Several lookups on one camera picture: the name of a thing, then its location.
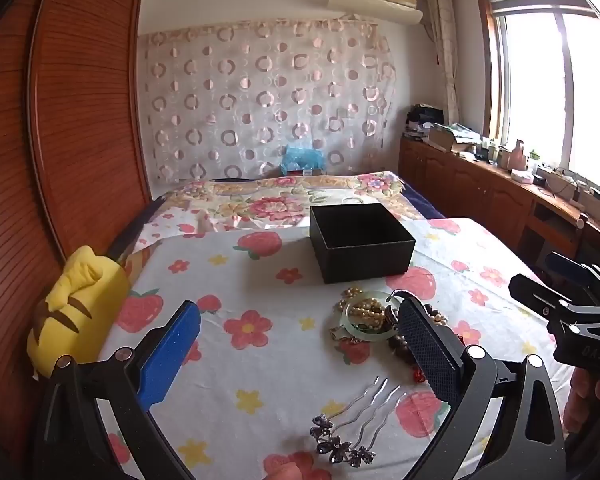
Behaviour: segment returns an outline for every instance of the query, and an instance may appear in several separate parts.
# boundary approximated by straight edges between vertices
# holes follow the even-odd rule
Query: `black gripper pad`
[[[415,297],[398,311],[398,333],[405,339],[435,396],[451,406],[461,397],[464,345],[448,326],[436,325]]]

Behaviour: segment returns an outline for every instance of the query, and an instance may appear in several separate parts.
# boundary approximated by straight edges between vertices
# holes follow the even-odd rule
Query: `rhinestone flower hair clip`
[[[364,405],[362,409],[358,411],[354,418],[346,422],[341,422],[336,426],[334,426],[334,423],[332,421],[334,418],[341,416],[345,412],[349,411],[349,409],[351,409],[351,407],[359,400],[365,399],[366,395],[371,389],[373,389],[374,386],[376,386],[376,384],[378,384],[379,380],[380,377],[376,377],[376,380],[366,387],[362,395],[352,400],[342,410],[340,410],[337,413],[334,413],[330,417],[327,417],[323,413],[321,413],[318,416],[314,416],[314,427],[311,428],[309,434],[315,439],[317,443],[315,448],[316,452],[319,454],[330,454],[329,462],[331,462],[332,464],[347,462],[351,467],[357,468],[360,467],[363,462],[365,464],[371,464],[373,462],[376,454],[371,450],[374,444],[376,443],[376,438],[378,437],[380,430],[382,430],[382,428],[384,428],[384,426],[386,425],[386,422],[389,418],[389,414],[396,408],[398,402],[400,402],[400,400],[403,396],[406,395],[406,393],[403,393],[401,396],[398,396],[392,409],[384,414],[384,419],[382,420],[378,428],[376,428],[376,431],[373,434],[373,437],[371,438],[368,447],[362,446],[362,441],[364,439],[366,427],[376,418],[376,414],[378,413],[378,411],[389,403],[394,394],[400,389],[400,385],[396,386],[392,391],[390,391],[389,394],[384,398],[384,400],[380,402],[380,404],[374,405],[376,399],[382,394],[382,391],[388,383],[388,379],[384,379],[380,386],[376,388],[376,392],[373,394],[371,402],[367,402],[366,405]],[[339,437],[336,434],[336,432],[344,426],[356,423],[360,416],[362,416],[362,414],[371,407],[373,407],[373,409],[371,410],[370,416],[367,418],[367,420],[362,423],[362,426],[360,427],[360,434],[358,435],[358,440],[356,441],[356,443],[352,445],[350,442],[343,442],[341,437]]]

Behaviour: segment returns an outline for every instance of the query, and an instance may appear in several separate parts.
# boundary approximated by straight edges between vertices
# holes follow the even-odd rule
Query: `floral bedsheet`
[[[312,205],[380,202],[398,219],[422,215],[389,171],[359,176],[284,176],[254,182],[190,182],[168,192],[129,254],[172,236],[308,225]]]
[[[553,359],[555,341],[544,319],[512,300],[507,289],[519,272],[534,277],[531,270],[472,220],[402,223],[416,239],[408,272],[355,285],[410,290],[445,314],[466,344],[480,344],[494,358],[520,361],[538,354],[562,410],[570,368]],[[202,311],[200,335],[164,401],[151,408],[196,478],[261,480],[285,462],[296,462],[305,480],[405,476],[448,406],[427,383],[414,382],[411,369],[386,342],[331,339],[330,328],[340,318],[334,304],[354,283],[322,282],[307,228],[170,238],[152,249],[100,357],[135,347],[183,300],[196,301]],[[389,379],[386,392],[401,384],[405,393],[395,411],[386,406],[368,428],[366,444],[390,408],[374,448],[378,455],[359,470],[330,465],[315,453],[308,434],[312,417],[336,413],[376,376]],[[493,402],[462,474],[477,464],[497,409]],[[124,471],[141,478],[110,408],[103,403],[101,410]],[[342,436],[353,442],[359,430],[352,424]]]

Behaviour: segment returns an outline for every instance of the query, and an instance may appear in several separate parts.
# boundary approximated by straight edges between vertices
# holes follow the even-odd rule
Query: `open black box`
[[[416,240],[382,204],[312,206],[309,219],[324,283],[393,276],[409,269]]]

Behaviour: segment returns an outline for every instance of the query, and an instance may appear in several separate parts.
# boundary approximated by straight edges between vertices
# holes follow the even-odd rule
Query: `curtain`
[[[458,97],[456,95],[456,19],[451,0],[427,0],[431,15],[433,40],[436,43],[438,63],[443,69],[445,83],[445,119],[447,124],[458,123]]]
[[[269,20],[141,36],[139,107],[152,180],[261,178],[288,146],[328,173],[378,170],[395,67],[377,25]]]

